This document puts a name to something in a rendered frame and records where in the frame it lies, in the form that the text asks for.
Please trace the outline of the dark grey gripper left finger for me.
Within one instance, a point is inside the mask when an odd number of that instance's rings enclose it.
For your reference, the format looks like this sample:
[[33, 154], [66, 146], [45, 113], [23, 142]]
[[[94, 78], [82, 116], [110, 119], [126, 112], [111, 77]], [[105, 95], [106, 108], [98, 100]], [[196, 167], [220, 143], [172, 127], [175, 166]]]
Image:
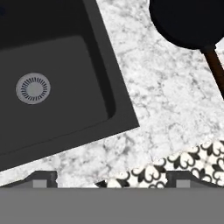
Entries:
[[18, 188], [57, 188], [58, 174], [56, 171], [34, 171], [26, 178], [8, 184]]

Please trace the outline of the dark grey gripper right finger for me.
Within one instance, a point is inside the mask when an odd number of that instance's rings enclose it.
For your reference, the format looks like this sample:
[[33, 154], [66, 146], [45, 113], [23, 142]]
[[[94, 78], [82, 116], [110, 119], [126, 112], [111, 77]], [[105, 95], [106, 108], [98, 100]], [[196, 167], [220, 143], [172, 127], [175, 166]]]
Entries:
[[213, 183], [200, 180], [189, 171], [168, 171], [166, 173], [167, 188], [215, 188]]

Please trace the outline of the grey sink drain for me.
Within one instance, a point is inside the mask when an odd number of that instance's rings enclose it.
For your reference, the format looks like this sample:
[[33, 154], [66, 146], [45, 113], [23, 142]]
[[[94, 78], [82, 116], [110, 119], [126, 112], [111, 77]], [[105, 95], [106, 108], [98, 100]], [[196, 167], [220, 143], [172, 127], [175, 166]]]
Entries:
[[39, 104], [43, 102], [50, 93], [51, 84], [41, 73], [28, 73], [17, 81], [17, 98], [25, 104]]

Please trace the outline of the black kitchen sink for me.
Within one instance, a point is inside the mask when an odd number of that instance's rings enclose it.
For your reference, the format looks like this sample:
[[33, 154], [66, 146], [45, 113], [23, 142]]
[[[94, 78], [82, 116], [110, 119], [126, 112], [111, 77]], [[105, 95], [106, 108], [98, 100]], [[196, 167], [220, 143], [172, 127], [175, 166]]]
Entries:
[[[39, 104], [16, 94], [29, 73]], [[138, 125], [96, 0], [0, 0], [0, 172]]]

